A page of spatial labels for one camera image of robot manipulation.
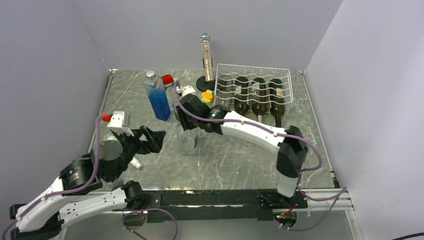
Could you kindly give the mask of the green wine bottle brown label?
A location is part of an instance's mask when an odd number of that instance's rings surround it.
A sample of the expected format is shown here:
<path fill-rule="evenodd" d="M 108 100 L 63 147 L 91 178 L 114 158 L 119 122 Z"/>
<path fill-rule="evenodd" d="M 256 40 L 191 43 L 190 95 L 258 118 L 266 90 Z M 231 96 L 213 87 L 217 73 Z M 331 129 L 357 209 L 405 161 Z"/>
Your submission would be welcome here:
<path fill-rule="evenodd" d="M 250 99 L 252 112 L 256 115 L 256 121 L 263 122 L 263 115 L 266 113 L 266 84 L 263 78 L 257 77 L 253 79 L 250 88 Z"/>

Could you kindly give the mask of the clear round glass bottle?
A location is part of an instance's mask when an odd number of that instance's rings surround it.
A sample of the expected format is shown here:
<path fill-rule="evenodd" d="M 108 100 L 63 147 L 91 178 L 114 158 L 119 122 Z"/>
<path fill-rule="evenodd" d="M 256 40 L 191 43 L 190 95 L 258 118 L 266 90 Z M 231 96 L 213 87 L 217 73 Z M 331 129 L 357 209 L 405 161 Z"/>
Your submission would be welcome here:
<path fill-rule="evenodd" d="M 177 134 L 178 150 L 183 155 L 192 155 L 198 150 L 199 129 L 183 130 Z"/>

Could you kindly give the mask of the dark green wine bottle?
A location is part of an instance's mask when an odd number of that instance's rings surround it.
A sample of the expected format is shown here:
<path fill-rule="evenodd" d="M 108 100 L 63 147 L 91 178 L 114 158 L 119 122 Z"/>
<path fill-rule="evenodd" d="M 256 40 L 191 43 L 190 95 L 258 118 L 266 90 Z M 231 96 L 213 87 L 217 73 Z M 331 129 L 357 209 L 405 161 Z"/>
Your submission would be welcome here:
<path fill-rule="evenodd" d="M 244 116 L 249 109 L 247 103 L 248 99 L 248 79 L 240 76 L 235 81 L 235 94 L 234 94 L 234 110 L 241 116 Z"/>

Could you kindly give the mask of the clear glass wine bottle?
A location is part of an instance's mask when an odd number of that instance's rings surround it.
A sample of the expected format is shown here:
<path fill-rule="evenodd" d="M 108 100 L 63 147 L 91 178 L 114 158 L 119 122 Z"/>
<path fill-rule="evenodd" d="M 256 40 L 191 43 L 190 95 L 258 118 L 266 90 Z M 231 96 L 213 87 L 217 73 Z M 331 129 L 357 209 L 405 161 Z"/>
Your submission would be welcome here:
<path fill-rule="evenodd" d="M 232 77 L 221 75 L 218 77 L 216 86 L 216 103 L 226 108 L 231 107 L 232 103 Z"/>

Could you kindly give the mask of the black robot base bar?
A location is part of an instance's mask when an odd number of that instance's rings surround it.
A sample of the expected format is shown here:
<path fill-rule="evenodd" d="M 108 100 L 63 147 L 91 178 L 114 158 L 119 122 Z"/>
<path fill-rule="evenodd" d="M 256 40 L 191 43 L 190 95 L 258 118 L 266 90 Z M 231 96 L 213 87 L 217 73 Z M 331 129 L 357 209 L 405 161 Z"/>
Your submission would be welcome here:
<path fill-rule="evenodd" d="M 143 190 L 130 199 L 125 210 L 146 211 L 148 223 L 177 221 L 256 219 L 272 221 L 283 212 L 303 210 L 307 201 L 300 193 L 285 197 L 276 189 Z"/>

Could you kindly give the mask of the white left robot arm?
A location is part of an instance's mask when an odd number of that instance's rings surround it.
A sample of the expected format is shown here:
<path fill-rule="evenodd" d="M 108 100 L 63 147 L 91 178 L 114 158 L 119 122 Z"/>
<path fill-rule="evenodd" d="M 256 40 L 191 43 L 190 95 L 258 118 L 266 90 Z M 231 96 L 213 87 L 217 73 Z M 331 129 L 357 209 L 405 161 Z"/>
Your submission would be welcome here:
<path fill-rule="evenodd" d="M 66 166 L 54 182 L 27 204 L 10 207 L 14 223 L 7 229 L 12 240 L 49 240 L 63 228 L 103 212 L 146 206 L 150 196 L 139 182 L 130 180 L 108 194 L 82 200 L 80 197 L 113 183 L 136 155 L 160 153 L 166 131 L 146 126 L 132 134 L 111 131 L 99 146 Z"/>

